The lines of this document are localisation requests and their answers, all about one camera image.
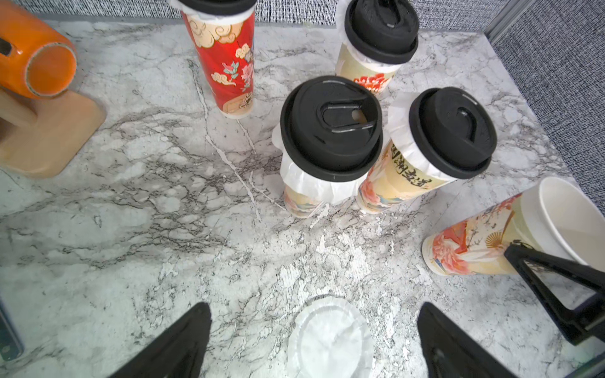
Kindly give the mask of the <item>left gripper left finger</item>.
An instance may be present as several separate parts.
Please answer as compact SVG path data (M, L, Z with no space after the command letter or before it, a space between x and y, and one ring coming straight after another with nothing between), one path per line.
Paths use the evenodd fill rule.
M210 306L197 303L112 376L199 377L211 324Z

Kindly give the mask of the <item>red paper milk tea cup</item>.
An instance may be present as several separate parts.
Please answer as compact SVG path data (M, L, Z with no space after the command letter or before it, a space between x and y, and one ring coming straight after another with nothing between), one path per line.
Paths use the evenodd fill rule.
M241 119L254 104L255 11L229 20L202 20L182 14L219 110Z

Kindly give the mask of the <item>white leak-proof paper disc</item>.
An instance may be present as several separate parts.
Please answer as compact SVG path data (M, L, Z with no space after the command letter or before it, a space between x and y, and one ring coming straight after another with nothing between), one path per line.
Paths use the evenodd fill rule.
M295 319L288 339L290 377L369 377L373 337L367 321L347 300L311 302Z
M322 180L306 173L300 168L285 149L282 140L280 125L276 125L272 132L273 145L282 152L280 164L280 175L285 185L294 190L294 192L305 195L320 203L329 203L339 205L356 195L362 182L367 178L368 173L361 177L346 182L331 182Z
M391 73L400 69L403 64L391 65L383 62L376 61L372 58L368 58L363 55L359 50L357 50L352 42L348 39L347 33L345 30L345 16L347 12L347 8L350 5L351 0L340 0L337 2L336 7L336 27L338 31L338 35L340 37L340 41L346 47L351 56L356 60L359 64L364 66L366 69L370 69L374 72L382 72L382 73Z
M419 169L431 179L442 180L446 183L454 181L455 178L441 172L428 158L422 154L420 147L415 142L411 131L411 106L420 93L400 94L388 108L388 116L384 130L392 140L395 147L402 153L407 162L415 169Z

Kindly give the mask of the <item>red white paper cup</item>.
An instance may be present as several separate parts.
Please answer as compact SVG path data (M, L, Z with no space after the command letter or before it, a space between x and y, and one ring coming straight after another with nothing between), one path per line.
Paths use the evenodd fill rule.
M387 88L401 65L386 65L369 62L358 53L353 53L343 43L337 59L336 75L353 81L373 94L381 94Z

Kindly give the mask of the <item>cream paper cup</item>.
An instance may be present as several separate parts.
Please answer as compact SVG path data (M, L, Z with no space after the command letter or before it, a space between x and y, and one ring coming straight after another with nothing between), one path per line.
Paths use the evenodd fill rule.
M530 189L425 238L422 258L440 276L513 274L512 245L604 270L604 215L576 186L547 177Z
M302 219L312 217L326 205L326 202L302 195L291 189L288 185L285 185L284 200L286 210L294 217Z
M363 212L378 214L449 183L415 168L390 141L359 187L356 201Z

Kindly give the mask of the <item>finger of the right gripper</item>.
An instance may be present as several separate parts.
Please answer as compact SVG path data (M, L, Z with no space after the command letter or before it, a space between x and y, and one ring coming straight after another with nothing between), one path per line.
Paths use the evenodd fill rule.
M591 337L604 340L604 273L589 266L544 252L511 244L504 257L523 278L567 342L578 345ZM593 292L573 309L565 307L535 274L531 266L541 266Z

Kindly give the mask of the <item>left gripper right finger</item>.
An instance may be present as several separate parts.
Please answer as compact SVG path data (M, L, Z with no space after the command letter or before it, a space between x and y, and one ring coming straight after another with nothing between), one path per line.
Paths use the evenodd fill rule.
M429 377L513 377L431 302L423 303L418 333Z

